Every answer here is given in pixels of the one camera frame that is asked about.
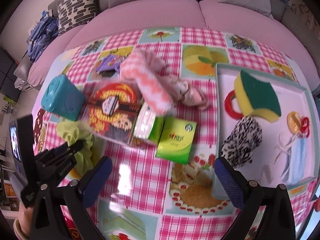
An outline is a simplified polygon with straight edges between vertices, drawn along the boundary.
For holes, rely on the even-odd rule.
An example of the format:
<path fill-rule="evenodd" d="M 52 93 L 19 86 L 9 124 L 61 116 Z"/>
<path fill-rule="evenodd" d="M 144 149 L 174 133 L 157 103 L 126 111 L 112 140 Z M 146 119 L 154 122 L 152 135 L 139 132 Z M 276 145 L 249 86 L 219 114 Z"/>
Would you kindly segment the person left hand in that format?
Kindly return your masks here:
<path fill-rule="evenodd" d="M 23 203 L 20 202 L 18 217 L 13 223 L 14 233 L 18 239 L 29 239 L 33 210 L 33 207 L 26 208 Z"/>

